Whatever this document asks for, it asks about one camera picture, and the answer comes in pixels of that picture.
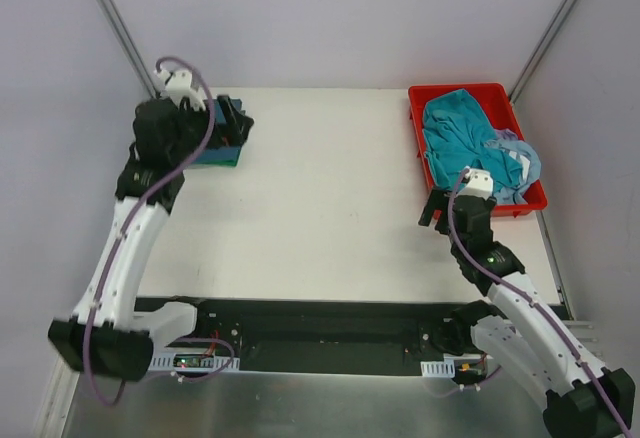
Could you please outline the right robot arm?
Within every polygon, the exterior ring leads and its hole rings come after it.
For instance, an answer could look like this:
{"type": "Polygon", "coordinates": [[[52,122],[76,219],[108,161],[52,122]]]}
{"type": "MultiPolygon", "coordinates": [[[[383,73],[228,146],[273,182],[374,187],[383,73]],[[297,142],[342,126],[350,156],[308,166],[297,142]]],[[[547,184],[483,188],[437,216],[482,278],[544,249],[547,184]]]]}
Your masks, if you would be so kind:
{"type": "Polygon", "coordinates": [[[493,358],[540,407],[552,437],[628,437],[636,386],[611,370],[541,300],[525,267],[496,241],[495,201],[433,189],[419,223],[447,236],[465,279],[482,297],[456,309],[431,335],[439,351],[493,358]]]}

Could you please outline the green t-shirt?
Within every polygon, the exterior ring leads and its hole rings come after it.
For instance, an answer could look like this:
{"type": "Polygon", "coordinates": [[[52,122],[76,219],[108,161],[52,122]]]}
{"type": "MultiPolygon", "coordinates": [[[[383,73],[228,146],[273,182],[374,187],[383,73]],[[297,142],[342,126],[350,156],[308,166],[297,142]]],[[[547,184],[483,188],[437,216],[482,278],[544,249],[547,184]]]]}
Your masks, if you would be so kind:
{"type": "Polygon", "coordinates": [[[241,149],[238,147],[207,149],[192,162],[191,167],[236,167],[240,156],[241,149]]]}

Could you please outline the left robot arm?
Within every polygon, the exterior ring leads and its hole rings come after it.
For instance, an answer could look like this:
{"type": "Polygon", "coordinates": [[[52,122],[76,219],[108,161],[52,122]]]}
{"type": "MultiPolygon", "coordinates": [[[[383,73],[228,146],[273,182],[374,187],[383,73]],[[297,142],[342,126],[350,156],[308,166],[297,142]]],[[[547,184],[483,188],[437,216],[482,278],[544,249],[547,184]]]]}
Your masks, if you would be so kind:
{"type": "Polygon", "coordinates": [[[117,179],[113,221],[94,275],[67,320],[55,319],[48,339],[75,372],[91,371],[125,382],[141,380],[155,351],[178,339],[204,345],[210,321],[195,305],[169,301],[158,310],[134,315],[136,297],[154,243],[168,221],[185,182],[178,174],[154,186],[198,145],[200,164],[237,161],[254,125],[239,99],[219,95],[212,110],[196,111],[168,98],[140,103],[134,140],[117,179]],[[150,197],[144,194],[153,190],[150,197]]]}

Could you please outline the dark blue t-shirt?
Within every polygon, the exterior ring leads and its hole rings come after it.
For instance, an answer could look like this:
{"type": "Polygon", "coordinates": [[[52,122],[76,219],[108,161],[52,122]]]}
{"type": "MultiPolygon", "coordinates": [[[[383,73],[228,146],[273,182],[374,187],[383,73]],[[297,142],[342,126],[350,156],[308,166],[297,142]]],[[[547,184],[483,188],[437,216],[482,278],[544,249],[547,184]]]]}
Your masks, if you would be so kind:
{"type": "Polygon", "coordinates": [[[255,121],[245,114],[240,99],[228,95],[218,95],[214,109],[215,124],[210,140],[194,164],[234,167],[255,121]]]}

